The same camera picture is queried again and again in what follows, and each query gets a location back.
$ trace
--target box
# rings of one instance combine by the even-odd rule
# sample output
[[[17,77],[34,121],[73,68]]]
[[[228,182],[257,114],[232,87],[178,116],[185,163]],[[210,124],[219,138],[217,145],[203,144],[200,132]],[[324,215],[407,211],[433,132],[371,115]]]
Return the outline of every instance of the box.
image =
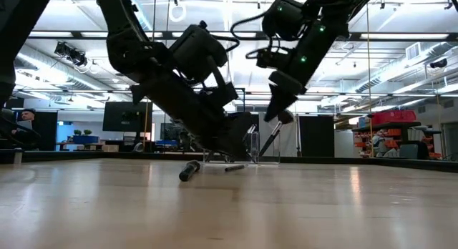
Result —
[[[99,137],[90,135],[75,135],[73,136],[73,143],[76,145],[98,144]]]
[[[373,113],[372,124],[381,125],[390,122],[415,122],[416,115],[413,110],[388,110]]]
[[[120,146],[119,145],[103,145],[102,151],[104,152],[119,152]]]

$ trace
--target red storage bin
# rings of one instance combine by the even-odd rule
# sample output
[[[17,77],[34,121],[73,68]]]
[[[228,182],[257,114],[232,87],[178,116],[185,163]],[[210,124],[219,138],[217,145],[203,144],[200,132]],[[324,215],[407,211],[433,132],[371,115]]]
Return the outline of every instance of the red storage bin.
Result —
[[[416,115],[413,110],[389,110],[373,113],[372,124],[380,125],[390,122],[415,122]]]

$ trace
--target computer screen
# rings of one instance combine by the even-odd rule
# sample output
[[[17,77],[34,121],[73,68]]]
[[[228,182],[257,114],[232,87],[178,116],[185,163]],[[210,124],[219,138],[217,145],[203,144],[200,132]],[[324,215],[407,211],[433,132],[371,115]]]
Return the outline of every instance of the computer screen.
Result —
[[[103,117],[103,131],[151,132],[152,103],[107,102]]]

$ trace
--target ceiling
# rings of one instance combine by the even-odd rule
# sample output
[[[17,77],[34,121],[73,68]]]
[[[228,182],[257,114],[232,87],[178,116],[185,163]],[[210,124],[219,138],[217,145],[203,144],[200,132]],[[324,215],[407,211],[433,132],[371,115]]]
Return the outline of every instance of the ceiling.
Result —
[[[140,5],[140,13],[145,17],[143,19],[145,31],[184,31],[190,24],[197,24],[204,20],[209,30],[217,32],[228,31],[232,23],[265,11],[273,0],[178,0],[180,7],[175,6],[174,0],[133,1]],[[370,32],[372,34],[380,32],[419,34],[458,32],[458,13],[453,7],[444,9],[447,5],[447,0],[372,0],[367,8],[361,10],[351,20],[350,32]],[[184,11],[185,15],[182,16],[182,20],[177,21],[176,18],[180,18]],[[96,0],[51,0],[34,28],[34,31],[47,31],[48,34],[51,31],[106,30],[107,25]],[[260,21],[244,24],[237,31],[262,31]],[[58,42],[66,42],[86,52],[87,57],[94,64],[84,69],[75,69],[70,62],[60,59],[54,53]],[[168,46],[173,43],[170,40],[163,42]],[[369,72],[373,78],[377,77],[377,74],[385,70],[387,65],[402,59],[406,55],[406,48],[412,44],[415,44],[415,41],[411,39],[393,42],[370,41],[369,43],[366,41],[337,41],[308,83],[309,92],[354,92],[355,85],[368,79]],[[266,45],[266,41],[242,41],[241,45],[229,55],[229,71],[227,67],[221,70],[225,78],[232,80],[236,87],[246,88],[250,92],[268,92],[268,77],[272,69],[258,68],[255,61],[245,59],[246,53]],[[282,46],[293,47],[294,45],[295,43],[282,42]],[[54,62],[60,60],[58,65],[64,64],[69,67],[68,75],[72,75],[74,70],[79,70],[80,73],[76,75],[81,78],[75,80],[83,79],[82,84],[88,85],[94,82],[94,85],[101,89],[126,89],[129,85],[134,84],[132,80],[117,75],[118,73],[111,67],[103,40],[53,39],[50,36],[48,39],[28,39],[26,46],[48,57],[49,63],[52,60]],[[451,59],[448,69],[425,69],[423,62],[409,69],[404,75],[392,74],[392,77],[386,78],[381,84],[373,86],[372,92],[392,93],[402,87],[416,84],[418,81],[438,80],[444,70],[450,71],[455,68],[456,60],[454,61],[452,52],[446,55]],[[208,82],[207,85],[214,84],[211,78]],[[427,93],[432,85],[431,82],[424,82],[405,92]],[[435,85],[437,88],[444,86],[445,83],[437,82]],[[18,96],[30,97],[30,94],[18,94]],[[107,98],[108,94],[100,94],[99,100]],[[115,99],[129,99],[129,95],[123,94],[122,97],[115,97]],[[324,99],[329,100],[330,98],[314,98],[319,107],[327,105],[323,103]],[[343,97],[331,99],[339,108],[362,101]]]

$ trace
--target black cable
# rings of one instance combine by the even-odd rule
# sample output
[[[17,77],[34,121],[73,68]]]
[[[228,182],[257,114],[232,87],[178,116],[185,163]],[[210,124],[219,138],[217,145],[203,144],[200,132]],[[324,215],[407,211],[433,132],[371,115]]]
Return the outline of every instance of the black cable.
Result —
[[[257,54],[257,53],[259,53],[259,52],[261,52],[261,51],[263,51],[263,50],[265,50],[265,49],[269,49],[269,48],[268,48],[268,47],[265,47],[265,48],[255,49],[255,50],[253,50],[253,51],[251,51],[251,52],[248,52],[248,53],[245,55],[245,58],[246,58],[246,59],[256,59],[257,57],[254,57],[254,56],[251,56],[251,55],[252,55],[252,54]],[[291,50],[291,49],[286,48],[286,47],[278,47],[278,46],[272,46],[271,49],[277,49],[276,52],[279,52],[280,49],[282,49],[282,50],[284,50],[284,51],[286,51],[286,52],[289,52],[289,51]]]
[[[236,38],[218,36],[218,35],[213,35],[213,34],[211,34],[211,37],[213,37],[213,38],[215,38],[217,40],[221,40],[221,41],[227,41],[227,42],[231,42],[232,41],[232,42],[235,42],[234,45],[232,45],[231,47],[226,49],[226,52],[230,52],[230,51],[232,51],[235,48],[240,46],[240,41],[238,39],[236,39]]]
[[[280,42],[280,37],[278,36],[278,34],[275,35],[275,37],[277,38],[277,42],[278,42],[278,48],[277,48],[277,51],[278,52],[281,48],[281,42]]]
[[[240,36],[238,36],[237,34],[235,34],[234,29],[235,29],[237,26],[241,25],[241,24],[248,23],[248,22],[251,22],[251,21],[255,21],[255,20],[260,19],[260,18],[262,18],[262,17],[264,17],[264,16],[265,16],[265,12],[263,12],[263,13],[257,15],[257,16],[252,16],[252,17],[250,17],[250,18],[242,19],[242,20],[240,20],[240,21],[235,22],[235,23],[230,27],[230,33],[231,33],[235,38],[237,38],[237,39],[239,39],[239,40],[240,40],[240,39],[243,39],[243,37],[240,37]]]

